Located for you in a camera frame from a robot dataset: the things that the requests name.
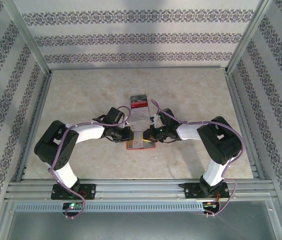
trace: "beige floor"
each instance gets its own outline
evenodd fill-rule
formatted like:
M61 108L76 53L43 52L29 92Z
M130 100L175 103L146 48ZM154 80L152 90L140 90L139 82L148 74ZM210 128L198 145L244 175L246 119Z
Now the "beige floor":
M211 120L223 116L239 130L221 68L146 68L56 70L48 91L35 142L52 121L88 122L111 107L129 105L132 95L146 94L162 108L170 108L184 121ZM150 112L156 108L150 104ZM145 130L150 122L133 125ZM201 141L159 143L154 149L126 150L125 143L94 139L77 144L70 165L81 179L195 178L204 173L209 155ZM226 177L252 178L246 155L233 164ZM32 153L26 179L49 179L47 166Z

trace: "wire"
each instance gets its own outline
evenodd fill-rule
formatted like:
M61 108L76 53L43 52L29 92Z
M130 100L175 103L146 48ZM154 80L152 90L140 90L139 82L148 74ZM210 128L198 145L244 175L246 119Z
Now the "wire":
M58 184L60 184L61 187L63 187L63 188L64 188L65 190L67 190L68 192L70 192L70 193L76 195L77 197L79 197L80 199L82 199L81 211L78 212L76 215L71 216L71 219L74 219L74 218L78 217L78 216L84 211L85 205L86 205L86 200L85 200L85 198L84 198L82 195L80 195L79 193L73 191L72 189L70 189L69 187L67 187L63 182L61 182L60 179L58 178L58 176L56 175L55 171L54 171L54 168L55 168L55 166L56 166L56 164L57 164L58 158L59 158L60 153L61 153L62 146L63 146L63 144L64 144L64 142L65 142L66 136L67 136L67 134L68 134L68 132L69 132L70 130L72 130L72 129L74 129L74 128L77 128L77 127L81 127L81 126L86 126L86 125L99 125L99 126L104 126L104 127L118 127L118 126L120 126L122 123L127 123L128 120L129 120L130 117L131 117L131 109L128 108L127 106L119 106L117 109L120 109L120 108L125 108L125 109L127 109L128 112L129 112L129 114L128 114L126 120L124 120L123 122L118 123L118 124L106 124L106 123L100 123L100 122L82 122L82 123L78 123L78 124L76 124L76 125L72 125L72 126L68 127L68 128L65 130L65 132L64 132L64 134L63 134L63 136L62 136L62 138L61 138L61 140L60 140L59 146L58 146L57 151L56 151L56 155L55 155L54 160L53 160L53 163L52 163L51 167L48 169L48 171L49 171L49 173L52 174L53 178L56 180L56 182L57 182ZM69 217L69 216L67 215L68 210L69 210L69 208L67 208L67 210L65 211L65 217L66 217L66 218Z
M210 216L213 216L213 217L214 217L214 216L217 216L218 214L220 214L220 213L227 207L227 205L229 204L230 200L232 199L233 194L235 194L235 192L236 192L236 190L237 190L237 185L238 185L238 183L237 183L237 180L236 180L236 179L234 179L234 178L225 178L225 180L232 180L232 181L234 181L234 188L233 188L233 191L232 191L232 193L230 194L229 198L226 200L224 206L221 207L221 208L219 209L219 211L217 211L216 213L214 213L214 212L212 212L212 211L209 211L209 210L206 210L206 209L204 210L205 212L207 212L206 216L208 216L208 217L210 217Z
M176 142L177 140L176 139L174 139L174 140L172 140L172 141L163 141L165 144L170 144L170 143L174 143L174 142Z
M170 115L169 113L167 113L166 111L164 111L163 109L160 108L159 104L156 102L156 100L151 99L151 102L153 103L153 105L157 108L157 112L156 114L158 114L160 111L163 112L165 115L167 115L168 117L172 118L173 120L176 120L179 124L186 124L186 121L181 121L179 119L177 119L176 117Z
M194 121L194 122L189 122L187 123L189 125L207 125L207 124L214 124L214 125L218 125L220 127L223 127L225 129L228 129L230 130L231 132L233 132L240 140L241 142L241 152L238 156L236 156L233 160L231 160L227 165L226 167L224 168L222 174L221 174L221 177L224 178L225 177L225 173L227 171L227 169L234 163L236 162L239 158L242 157L242 155L246 152L246 142L245 140L240 136L240 134L234 130L232 127L229 127L228 125L225 125L223 123L220 123L220 122L216 122L216 121Z
M109 138L108 136L105 136L106 139L108 139L111 142L114 142L113 139Z
M219 205L220 204L220 193L218 191L216 192L216 197L217 197L216 205Z

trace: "red label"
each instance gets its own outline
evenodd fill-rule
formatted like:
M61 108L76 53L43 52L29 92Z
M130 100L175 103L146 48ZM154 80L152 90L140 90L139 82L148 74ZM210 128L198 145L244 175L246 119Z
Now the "red label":
M134 101L131 102L131 108L137 109L137 108L144 108L148 106L148 101Z

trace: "patterned wallpaper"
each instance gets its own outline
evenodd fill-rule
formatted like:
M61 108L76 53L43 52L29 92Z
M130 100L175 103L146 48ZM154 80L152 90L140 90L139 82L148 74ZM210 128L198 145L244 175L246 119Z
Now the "patterned wallpaper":
M259 0L18 0L51 69L225 67Z
M282 206L282 0L271 4L232 78L264 174Z
M0 1L0 209L32 126L44 76Z

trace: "cable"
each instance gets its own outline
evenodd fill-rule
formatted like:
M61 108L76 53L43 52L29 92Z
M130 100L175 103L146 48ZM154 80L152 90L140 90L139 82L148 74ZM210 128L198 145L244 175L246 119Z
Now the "cable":
M118 107L117 109L120 109L120 108L126 108L126 109L128 110L128 112L129 112L129 115L127 116L127 118L126 118L125 121L123 121L123 122L121 122L121 123L118 123L118 124L106 124L106 123L100 123L100 122L82 122L82 123L78 123L78 124L76 124L76 125L72 125L72 126L68 127L68 129L65 130L65 132L64 132L64 134L63 134L63 136L62 136L62 138L61 138L61 140L60 140L59 146L58 146L57 151L56 151L56 155L55 155L54 160L53 160L53 163L52 163L51 167L48 169L48 171L49 171L49 173L52 174L52 176L53 176L53 178L56 180L56 182L61 185L61 187L63 187L63 188L64 188L65 190L67 190L68 192L70 192L70 193L72 193L72 194L74 194L74 195L76 195L76 196L78 196L79 198L82 199L81 211L78 212L76 215L71 216L71 219L74 219L74 218L78 217L78 216L84 211L85 205L86 205L86 200L85 200L85 198L84 198L82 195L80 195L79 193L73 191L72 189L70 189L69 187L67 187L65 184L63 184L63 183L60 181L60 179L58 178L58 176L56 175L55 171L54 171L54 168L55 168L55 166L56 166L56 164L57 164L58 158L59 158L60 153L61 153L62 146L63 146L63 144L64 144L64 142L65 142L66 136L67 136L67 134L68 134L68 132L69 132L70 130L72 130L72 129L74 129L74 128L77 128L77 127L85 126L85 125L99 125L99 126L104 126L104 127L118 127L118 126L120 126L122 123L127 123L128 120L129 120L130 117L131 117L131 109L128 108L127 106L120 106L120 107ZM69 209L67 209L67 210L65 211L65 217L66 217L66 218L68 218L68 215L67 215L68 210L69 210Z
M106 139L108 139L111 142L114 142L111 138L109 138L108 136L105 136Z
M173 120L176 120L179 124L186 124L186 121L181 121L179 119L177 119L176 117L170 115L169 113L167 113L166 111L164 111L163 109L160 108L159 104L156 102L156 100L151 99L151 102L153 103L153 105L157 108L157 112L156 114L158 114L160 111L163 112L165 115L167 115L168 117L172 118Z
M121 109L121 108L128 108L127 106L119 106L117 109ZM123 116L122 116L122 122L120 122L120 124L123 124L123 122L125 121L125 114L123 113Z
M176 139L174 139L174 140L172 140L172 141L163 141L165 144L170 144L170 143L174 143L174 142L176 142L177 140Z

